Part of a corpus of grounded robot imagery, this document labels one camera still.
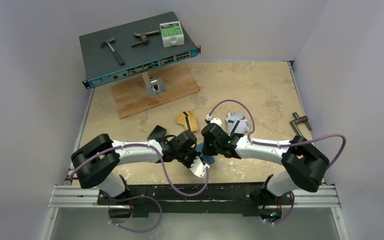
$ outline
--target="wooden platform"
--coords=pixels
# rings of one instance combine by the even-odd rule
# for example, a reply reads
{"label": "wooden platform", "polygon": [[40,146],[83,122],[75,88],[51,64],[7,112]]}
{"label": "wooden platform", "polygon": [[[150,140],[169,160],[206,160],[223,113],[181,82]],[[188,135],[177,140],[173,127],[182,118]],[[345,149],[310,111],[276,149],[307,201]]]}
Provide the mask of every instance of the wooden platform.
{"label": "wooden platform", "polygon": [[162,79],[167,92],[149,97],[141,75],[111,87],[115,106],[121,119],[200,91],[200,87],[185,63],[175,63],[148,72],[150,78]]}

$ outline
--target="hammer head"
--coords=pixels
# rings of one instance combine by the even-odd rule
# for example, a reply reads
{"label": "hammer head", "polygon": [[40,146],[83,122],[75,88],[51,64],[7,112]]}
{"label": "hammer head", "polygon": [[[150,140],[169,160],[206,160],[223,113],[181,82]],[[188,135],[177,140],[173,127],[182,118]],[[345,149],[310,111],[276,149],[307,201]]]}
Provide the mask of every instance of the hammer head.
{"label": "hammer head", "polygon": [[101,43],[101,44],[100,44],[100,48],[103,48],[103,47],[104,47],[105,45],[107,45],[107,44],[112,44],[112,43],[114,43],[115,41],[116,41],[116,39],[115,39],[114,37],[112,37],[112,38],[110,38],[110,39],[104,41],[103,43]]}

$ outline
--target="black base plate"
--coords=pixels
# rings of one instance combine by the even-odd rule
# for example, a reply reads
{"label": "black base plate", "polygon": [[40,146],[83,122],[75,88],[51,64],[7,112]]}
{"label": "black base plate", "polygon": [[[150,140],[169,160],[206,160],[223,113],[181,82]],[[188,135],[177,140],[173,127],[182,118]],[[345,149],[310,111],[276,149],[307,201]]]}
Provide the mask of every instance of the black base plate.
{"label": "black base plate", "polygon": [[[264,182],[209,183],[198,196],[185,197],[175,192],[170,185],[129,185],[130,195],[146,195],[156,199],[164,213],[184,214],[242,214],[244,217],[259,216],[258,206],[277,205],[278,198],[262,201],[260,195]],[[188,194],[199,191],[203,184],[175,184],[180,191]],[[291,198],[285,193],[282,204],[290,205]],[[106,197],[98,197],[98,205],[127,205]],[[158,213],[157,205],[149,199],[133,200],[133,218],[146,218],[149,213]]]}

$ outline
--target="white wall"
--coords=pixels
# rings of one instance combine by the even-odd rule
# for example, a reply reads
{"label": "white wall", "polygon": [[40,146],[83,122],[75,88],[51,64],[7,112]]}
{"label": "white wall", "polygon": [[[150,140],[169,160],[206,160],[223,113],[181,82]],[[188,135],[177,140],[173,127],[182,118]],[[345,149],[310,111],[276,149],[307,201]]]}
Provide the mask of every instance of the white wall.
{"label": "white wall", "polygon": [[[294,71],[314,135],[347,137],[327,179],[351,238],[384,239],[384,0],[330,0]],[[317,146],[333,156],[339,141]]]}
{"label": "white wall", "polygon": [[192,61],[288,61],[297,57],[328,0],[66,1],[84,34],[174,11],[202,45]]}
{"label": "white wall", "polygon": [[37,240],[85,111],[79,29],[60,0],[0,0],[0,240]]}

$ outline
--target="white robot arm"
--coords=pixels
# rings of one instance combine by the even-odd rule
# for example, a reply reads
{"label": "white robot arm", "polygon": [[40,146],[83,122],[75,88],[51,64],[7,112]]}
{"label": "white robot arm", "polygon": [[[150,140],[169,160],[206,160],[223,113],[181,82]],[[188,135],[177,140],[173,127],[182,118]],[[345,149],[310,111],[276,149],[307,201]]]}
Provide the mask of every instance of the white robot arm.
{"label": "white robot arm", "polygon": [[[82,188],[97,187],[109,196],[117,197],[126,191],[128,185],[122,176],[111,171],[122,164],[160,163],[161,158],[164,162],[171,162],[176,159],[195,176],[205,179],[210,166],[202,162],[202,154],[192,147],[196,143],[197,139],[190,131],[184,131],[171,140],[160,137],[145,142],[111,140],[108,134],[101,134],[73,153],[71,161],[78,169],[76,173]],[[106,152],[84,164],[102,151]]]}
{"label": "white robot arm", "polygon": [[[222,154],[227,158],[260,159],[284,166],[286,171],[271,175],[264,182],[266,190],[277,197],[294,189],[317,192],[329,166],[328,158],[312,144],[280,147],[306,141],[302,136],[295,136],[293,140],[286,141],[254,138],[253,143],[243,134],[234,133],[229,136],[215,123],[205,126],[201,134],[204,137],[202,152],[206,156]],[[255,142],[274,144],[278,147],[255,144]]]}

